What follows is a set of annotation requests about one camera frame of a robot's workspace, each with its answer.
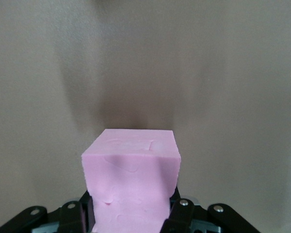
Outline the brown table cover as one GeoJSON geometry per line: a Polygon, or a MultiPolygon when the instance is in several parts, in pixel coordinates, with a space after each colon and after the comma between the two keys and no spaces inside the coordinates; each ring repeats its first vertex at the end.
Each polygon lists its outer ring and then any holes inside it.
{"type": "Polygon", "coordinates": [[[80,197],[106,128],[172,130],[182,195],[291,233],[291,0],[0,0],[0,226],[80,197]]]}

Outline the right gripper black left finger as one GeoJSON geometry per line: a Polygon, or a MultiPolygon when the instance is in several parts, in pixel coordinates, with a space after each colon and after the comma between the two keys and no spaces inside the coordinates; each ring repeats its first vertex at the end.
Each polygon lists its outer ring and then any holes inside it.
{"type": "Polygon", "coordinates": [[[94,224],[93,200],[86,191],[79,200],[52,212],[43,206],[28,207],[4,223],[0,233],[90,233],[94,224]]]}

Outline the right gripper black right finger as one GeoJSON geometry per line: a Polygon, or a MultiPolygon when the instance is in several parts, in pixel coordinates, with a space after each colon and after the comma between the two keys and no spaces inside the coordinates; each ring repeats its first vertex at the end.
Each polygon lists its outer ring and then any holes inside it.
{"type": "Polygon", "coordinates": [[[204,209],[180,196],[178,189],[170,206],[160,233],[261,233],[229,205],[215,203],[204,209]]]}

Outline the pink foam cube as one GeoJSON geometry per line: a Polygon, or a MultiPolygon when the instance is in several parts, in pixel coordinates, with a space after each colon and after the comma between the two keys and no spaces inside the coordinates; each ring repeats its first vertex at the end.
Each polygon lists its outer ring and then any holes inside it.
{"type": "Polygon", "coordinates": [[[160,233],[181,163],[171,130],[105,129],[81,161],[93,233],[160,233]]]}

